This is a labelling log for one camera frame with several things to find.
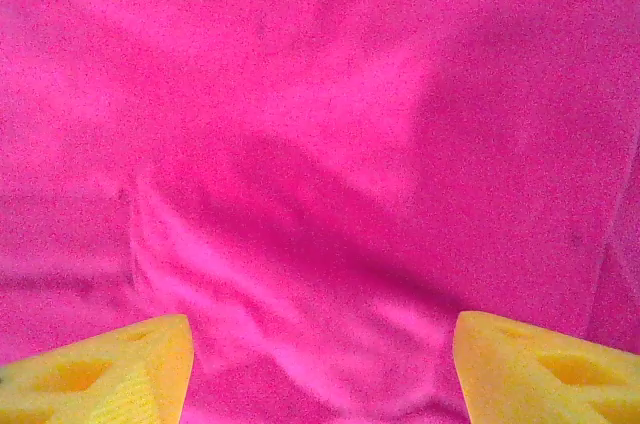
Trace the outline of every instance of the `yellow triangular object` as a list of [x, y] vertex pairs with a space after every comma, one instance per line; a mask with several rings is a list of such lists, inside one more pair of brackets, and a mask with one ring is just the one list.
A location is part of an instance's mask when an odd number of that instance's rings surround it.
[[193, 364], [169, 315], [0, 368], [0, 424], [177, 424]]
[[463, 312], [454, 359], [472, 424], [640, 424], [640, 357]]

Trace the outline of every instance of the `textured yellow surface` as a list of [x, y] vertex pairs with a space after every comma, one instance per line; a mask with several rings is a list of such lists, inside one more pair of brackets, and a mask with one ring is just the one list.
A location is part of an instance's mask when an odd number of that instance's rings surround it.
[[192, 364], [185, 316], [143, 321], [0, 368], [0, 424], [175, 424]]
[[454, 359], [472, 424], [640, 424], [640, 357], [482, 312]]

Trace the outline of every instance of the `yellow plastic piece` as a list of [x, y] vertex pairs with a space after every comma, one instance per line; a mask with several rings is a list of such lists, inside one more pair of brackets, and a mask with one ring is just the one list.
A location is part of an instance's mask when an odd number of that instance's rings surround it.
[[177, 424], [193, 344], [169, 315], [0, 368], [0, 424]]
[[640, 357], [483, 312], [453, 349], [472, 424], [640, 424]]

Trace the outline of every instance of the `magenta cloth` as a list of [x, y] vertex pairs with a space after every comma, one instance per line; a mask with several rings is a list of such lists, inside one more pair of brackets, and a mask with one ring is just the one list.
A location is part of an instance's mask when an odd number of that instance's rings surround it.
[[456, 316], [640, 352], [639, 0], [0, 0], [0, 364], [166, 312], [188, 424], [459, 423]]

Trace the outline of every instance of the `pink fabric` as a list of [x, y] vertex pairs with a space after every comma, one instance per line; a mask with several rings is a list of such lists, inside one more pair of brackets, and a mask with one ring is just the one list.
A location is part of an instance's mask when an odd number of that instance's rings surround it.
[[640, 352], [638, 0], [0, 0], [0, 363], [189, 315], [183, 422], [455, 423], [457, 313]]

